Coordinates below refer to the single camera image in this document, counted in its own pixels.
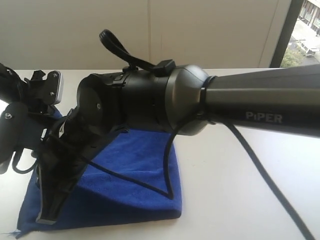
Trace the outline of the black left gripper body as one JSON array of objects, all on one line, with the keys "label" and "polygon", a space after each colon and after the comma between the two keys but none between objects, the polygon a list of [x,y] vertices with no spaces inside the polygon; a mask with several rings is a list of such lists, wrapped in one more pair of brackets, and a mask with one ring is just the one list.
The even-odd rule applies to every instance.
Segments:
[{"label": "black left gripper body", "polygon": [[25,99],[32,113],[50,114],[55,113],[54,105],[48,104],[49,95],[46,89],[46,79],[48,74],[42,70],[35,70],[30,79],[25,78],[27,90]]}]

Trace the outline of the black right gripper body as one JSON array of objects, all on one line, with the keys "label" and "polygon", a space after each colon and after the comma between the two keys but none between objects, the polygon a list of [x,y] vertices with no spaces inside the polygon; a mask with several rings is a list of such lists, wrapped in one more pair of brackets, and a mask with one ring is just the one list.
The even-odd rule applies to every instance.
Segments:
[{"label": "black right gripper body", "polygon": [[76,107],[66,116],[38,114],[49,132],[38,151],[38,182],[43,198],[66,198],[88,163],[125,129],[119,107]]}]

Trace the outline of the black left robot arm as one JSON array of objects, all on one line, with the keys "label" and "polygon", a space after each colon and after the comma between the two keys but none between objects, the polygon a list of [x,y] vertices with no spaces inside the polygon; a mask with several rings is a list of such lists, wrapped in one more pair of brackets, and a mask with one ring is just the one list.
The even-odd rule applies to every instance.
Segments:
[{"label": "black left robot arm", "polygon": [[61,86],[62,74],[57,70],[35,70],[31,79],[21,79],[13,69],[0,65],[0,99],[8,104],[21,102],[32,114],[54,114]]}]

